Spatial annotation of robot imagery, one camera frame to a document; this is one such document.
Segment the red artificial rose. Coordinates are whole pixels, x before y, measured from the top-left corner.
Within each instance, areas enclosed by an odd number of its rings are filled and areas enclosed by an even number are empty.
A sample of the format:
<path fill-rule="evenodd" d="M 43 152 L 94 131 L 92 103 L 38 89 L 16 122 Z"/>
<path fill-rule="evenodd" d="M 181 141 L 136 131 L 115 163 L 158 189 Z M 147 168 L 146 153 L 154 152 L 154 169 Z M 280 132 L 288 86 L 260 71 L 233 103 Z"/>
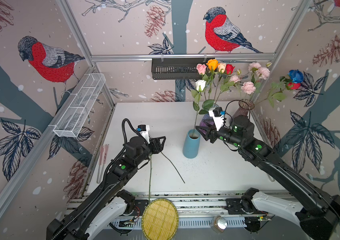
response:
<path fill-rule="evenodd" d="M 272 82 L 271 83 L 271 88 L 269 89 L 266 98 L 257 101 L 255 105 L 259 105 L 263 102 L 268 102 L 271 107 L 275 106 L 276 101 L 283 101 L 287 98 L 286 94 L 284 93 L 285 91 L 292 91 L 292 90 L 297 90 L 300 88 L 301 84 L 300 83 L 294 83 L 294 82 Z"/>

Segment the teal ceramic vase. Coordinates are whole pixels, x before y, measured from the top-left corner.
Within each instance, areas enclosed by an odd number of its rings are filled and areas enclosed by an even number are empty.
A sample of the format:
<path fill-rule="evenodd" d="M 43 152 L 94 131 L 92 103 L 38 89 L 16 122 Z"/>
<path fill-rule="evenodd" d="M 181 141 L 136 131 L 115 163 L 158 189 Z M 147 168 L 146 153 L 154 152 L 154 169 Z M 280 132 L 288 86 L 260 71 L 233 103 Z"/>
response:
<path fill-rule="evenodd" d="M 198 155 L 200 145 L 200 133 L 193 129 L 190 130 L 183 144 L 183 155 L 188 159 L 194 159 Z"/>

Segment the pink artificial rose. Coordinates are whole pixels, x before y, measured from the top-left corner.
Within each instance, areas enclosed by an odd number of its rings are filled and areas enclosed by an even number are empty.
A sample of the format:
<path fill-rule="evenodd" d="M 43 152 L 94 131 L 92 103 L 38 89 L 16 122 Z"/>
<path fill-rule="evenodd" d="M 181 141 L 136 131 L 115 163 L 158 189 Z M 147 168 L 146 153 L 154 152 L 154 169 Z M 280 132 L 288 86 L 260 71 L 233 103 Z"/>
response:
<path fill-rule="evenodd" d="M 196 81 L 196 91 L 200 94 L 203 93 L 205 100 L 208 100 L 206 91 L 208 87 L 208 73 L 207 73 L 207 65 L 205 64 L 197 64 L 196 66 L 197 72 L 199 73 L 201 79 Z"/>

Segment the dark red carnation stem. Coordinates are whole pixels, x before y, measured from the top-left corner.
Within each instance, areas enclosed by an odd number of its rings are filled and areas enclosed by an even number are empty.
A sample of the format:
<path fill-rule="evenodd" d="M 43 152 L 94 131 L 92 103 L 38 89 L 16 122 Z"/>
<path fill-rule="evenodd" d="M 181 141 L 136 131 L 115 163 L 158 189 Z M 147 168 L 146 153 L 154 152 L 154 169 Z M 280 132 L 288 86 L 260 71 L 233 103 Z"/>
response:
<path fill-rule="evenodd" d="M 152 166 L 152 155 L 150 155 L 149 157 L 149 163 L 150 163 L 150 176 L 149 176 L 149 192 L 148 192 L 148 201 L 149 204 L 151 203 L 151 185 L 152 185 L 152 170 L 153 170 L 153 166 Z"/>

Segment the pink carnation bunch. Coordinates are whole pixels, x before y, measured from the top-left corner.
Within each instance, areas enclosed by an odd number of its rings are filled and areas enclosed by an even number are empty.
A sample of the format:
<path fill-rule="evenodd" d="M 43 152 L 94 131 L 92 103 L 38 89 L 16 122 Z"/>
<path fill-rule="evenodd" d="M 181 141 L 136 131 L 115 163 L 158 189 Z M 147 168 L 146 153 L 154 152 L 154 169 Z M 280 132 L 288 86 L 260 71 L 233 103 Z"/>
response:
<path fill-rule="evenodd" d="M 265 66 L 262 66 L 258 62 L 252 62 L 249 64 L 248 70 L 251 73 L 251 82 L 254 90 L 259 90 L 262 81 L 265 81 L 270 77 L 271 65 L 271 62 L 266 63 Z"/>
<path fill-rule="evenodd" d="M 253 93 L 256 92 L 255 83 L 253 83 L 252 81 L 244 81 L 244 76 L 241 74 L 240 70 L 238 70 L 237 73 L 233 74 L 229 78 L 229 82 L 232 83 L 233 87 L 235 87 L 239 91 L 241 97 L 243 94 L 243 97 L 250 97 Z"/>

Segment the orange artificial rose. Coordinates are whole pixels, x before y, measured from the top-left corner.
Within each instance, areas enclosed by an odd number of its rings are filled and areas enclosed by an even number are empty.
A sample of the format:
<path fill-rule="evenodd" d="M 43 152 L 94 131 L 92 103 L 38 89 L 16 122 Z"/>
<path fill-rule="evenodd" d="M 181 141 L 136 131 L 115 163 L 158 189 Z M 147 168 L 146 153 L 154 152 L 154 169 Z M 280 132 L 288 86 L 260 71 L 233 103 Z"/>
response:
<path fill-rule="evenodd" d="M 216 59 L 210 59 L 208 62 L 207 62 L 207 73 L 208 73 L 208 99 L 211 99 L 211 92 L 212 92 L 212 89 L 213 89 L 213 85 L 214 85 L 214 79 L 216 77 L 216 75 L 219 74 L 218 72 L 218 65 L 219 65 L 219 62 L 218 60 Z"/>

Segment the blue artificial rose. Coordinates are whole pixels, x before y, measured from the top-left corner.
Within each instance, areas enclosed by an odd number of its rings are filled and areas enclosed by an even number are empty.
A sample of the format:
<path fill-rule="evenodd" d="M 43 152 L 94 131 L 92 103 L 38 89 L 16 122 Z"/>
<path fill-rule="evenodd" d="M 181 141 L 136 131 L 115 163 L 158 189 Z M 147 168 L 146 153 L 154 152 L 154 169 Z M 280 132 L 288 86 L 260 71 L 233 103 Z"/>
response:
<path fill-rule="evenodd" d="M 300 84 L 304 81 L 304 75 L 299 70 L 290 70 L 289 77 L 294 84 Z"/>

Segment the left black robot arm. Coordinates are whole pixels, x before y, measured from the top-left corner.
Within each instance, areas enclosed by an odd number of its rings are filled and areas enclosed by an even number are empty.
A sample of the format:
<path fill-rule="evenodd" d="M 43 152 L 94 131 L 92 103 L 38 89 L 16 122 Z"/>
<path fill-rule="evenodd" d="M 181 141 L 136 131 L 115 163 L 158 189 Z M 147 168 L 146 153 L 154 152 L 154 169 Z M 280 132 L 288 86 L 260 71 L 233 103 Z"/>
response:
<path fill-rule="evenodd" d="M 135 133 L 131 139 L 122 130 L 123 148 L 108 164 L 98 187 L 69 215 L 48 225 L 48 240 L 92 240 L 118 216 L 134 211 L 135 197 L 123 188 L 152 155 L 162 152 L 166 137 L 150 138 L 143 125 L 131 130 Z"/>

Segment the pink grey glass vase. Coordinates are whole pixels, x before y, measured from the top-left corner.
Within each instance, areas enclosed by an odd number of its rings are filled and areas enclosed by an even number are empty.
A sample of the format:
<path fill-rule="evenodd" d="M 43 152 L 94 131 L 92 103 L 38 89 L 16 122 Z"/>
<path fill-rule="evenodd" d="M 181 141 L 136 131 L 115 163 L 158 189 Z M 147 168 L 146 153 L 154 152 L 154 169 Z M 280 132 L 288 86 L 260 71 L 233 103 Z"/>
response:
<path fill-rule="evenodd" d="M 253 101 L 248 99 L 242 99 L 238 102 L 238 110 L 233 115 L 233 118 L 238 116 L 245 116 L 250 118 L 250 112 L 255 108 L 255 104 Z"/>

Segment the white artificial rose bunch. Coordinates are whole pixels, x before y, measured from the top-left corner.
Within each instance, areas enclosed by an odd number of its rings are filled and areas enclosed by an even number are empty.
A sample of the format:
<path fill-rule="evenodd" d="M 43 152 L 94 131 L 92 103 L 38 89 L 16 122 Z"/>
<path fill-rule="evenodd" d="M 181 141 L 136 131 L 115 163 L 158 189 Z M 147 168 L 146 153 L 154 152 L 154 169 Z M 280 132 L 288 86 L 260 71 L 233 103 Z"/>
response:
<path fill-rule="evenodd" d="M 191 90 L 191 95 L 193 97 L 193 109 L 195 110 L 195 120 L 194 120 L 194 127 L 191 132 L 190 137 L 192 139 L 197 139 L 197 134 L 196 134 L 196 123 L 197 123 L 197 118 L 199 115 L 205 115 L 208 113 L 208 111 L 212 108 L 214 104 L 214 100 L 205 100 L 202 103 L 202 107 L 200 107 L 200 100 L 201 97 L 205 94 L 206 92 L 206 86 L 207 86 L 207 81 L 205 80 L 198 80 L 195 83 L 195 90 Z"/>

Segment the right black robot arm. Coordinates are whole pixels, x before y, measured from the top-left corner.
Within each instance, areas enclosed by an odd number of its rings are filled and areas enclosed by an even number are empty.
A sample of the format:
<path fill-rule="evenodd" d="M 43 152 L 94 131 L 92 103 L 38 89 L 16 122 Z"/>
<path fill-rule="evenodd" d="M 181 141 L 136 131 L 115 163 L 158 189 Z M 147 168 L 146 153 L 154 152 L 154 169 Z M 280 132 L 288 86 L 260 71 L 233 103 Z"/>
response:
<path fill-rule="evenodd" d="M 331 196 L 304 179 L 270 146 L 254 137 L 254 128 L 248 117 L 237 116 L 228 128 L 206 123 L 196 130 L 206 141 L 221 140 L 235 146 L 244 160 L 267 173 L 296 199 L 287 201 L 249 188 L 241 197 L 244 212 L 271 213 L 298 225 L 313 240 L 330 239 L 340 223 L 340 196 Z"/>

